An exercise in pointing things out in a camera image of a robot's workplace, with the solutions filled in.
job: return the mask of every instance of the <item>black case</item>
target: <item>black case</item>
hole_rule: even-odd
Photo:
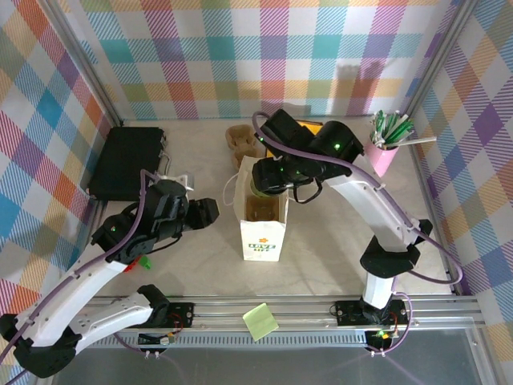
[[[112,128],[87,192],[101,201],[137,201],[140,170],[157,171],[165,144],[157,127]]]

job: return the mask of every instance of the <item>printed logo on bag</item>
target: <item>printed logo on bag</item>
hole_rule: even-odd
[[[276,248],[276,245],[262,245],[261,243],[250,243],[248,244],[250,249],[253,249],[253,251],[269,251]]]

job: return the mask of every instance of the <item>white clip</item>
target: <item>white clip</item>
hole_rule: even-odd
[[[374,187],[374,191],[383,190],[385,187],[386,187],[386,184],[385,183],[381,183],[379,185],[379,187]]]

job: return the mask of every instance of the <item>paper bag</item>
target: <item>paper bag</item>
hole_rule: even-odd
[[[245,261],[279,261],[287,225],[289,193],[259,201],[251,190],[252,168],[257,158],[245,156],[235,185],[233,208],[240,222],[242,253]],[[258,217],[274,220],[255,221]]]

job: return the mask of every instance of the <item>white table surface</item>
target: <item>white table surface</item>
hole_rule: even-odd
[[[336,120],[346,123],[362,143],[369,135],[369,117]],[[172,156],[170,174],[194,173],[196,186],[189,198],[215,198],[220,216],[207,229],[185,233],[176,245],[152,254],[150,270],[138,265],[104,286],[99,295],[128,295],[149,283],[166,295],[362,293],[366,272],[359,260],[373,234],[353,207],[331,188],[324,188],[307,205],[289,202],[279,262],[243,260],[239,223],[233,208],[223,206],[221,196],[224,184],[236,172],[224,138],[225,130],[235,124],[250,124],[250,119],[130,123],[136,127],[161,127],[166,132],[167,150]],[[405,210],[418,219],[427,217],[407,148],[400,149],[383,180]],[[228,199],[233,191],[234,184],[227,190]],[[105,217],[119,213],[126,205],[126,202],[110,202]],[[416,270],[445,279],[438,251],[425,244],[419,249],[422,255]],[[409,294],[450,293],[448,286],[424,282],[410,274],[399,276],[398,290]]]

